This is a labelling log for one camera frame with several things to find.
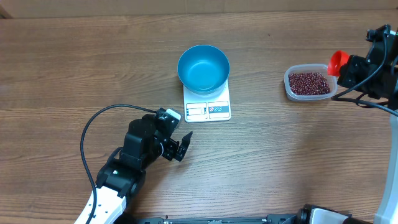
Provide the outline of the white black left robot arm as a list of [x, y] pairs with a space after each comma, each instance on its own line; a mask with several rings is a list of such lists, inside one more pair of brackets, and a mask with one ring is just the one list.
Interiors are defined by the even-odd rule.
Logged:
[[145, 109], [129, 123], [123, 146], [115, 149], [96, 177], [88, 175], [92, 192], [77, 223], [114, 223], [146, 179], [146, 169], [159, 157], [182, 161], [191, 133], [181, 141], [171, 138], [182, 116], [173, 109]]

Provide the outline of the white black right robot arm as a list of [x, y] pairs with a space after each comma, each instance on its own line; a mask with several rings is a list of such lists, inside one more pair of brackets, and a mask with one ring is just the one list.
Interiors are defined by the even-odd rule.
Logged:
[[389, 114], [391, 149], [382, 199], [373, 223], [397, 223], [397, 32], [390, 25], [369, 29], [366, 41], [371, 46], [365, 57], [350, 55], [332, 66], [338, 75], [337, 84], [345, 91], [331, 99]]

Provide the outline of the orange plastic measuring scoop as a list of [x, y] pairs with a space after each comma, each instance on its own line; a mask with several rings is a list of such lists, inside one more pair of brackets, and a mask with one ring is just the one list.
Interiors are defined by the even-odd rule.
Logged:
[[349, 57], [350, 55], [342, 50], [336, 51], [329, 60], [328, 74], [334, 77], [340, 76], [340, 69], [343, 65], [347, 64]]

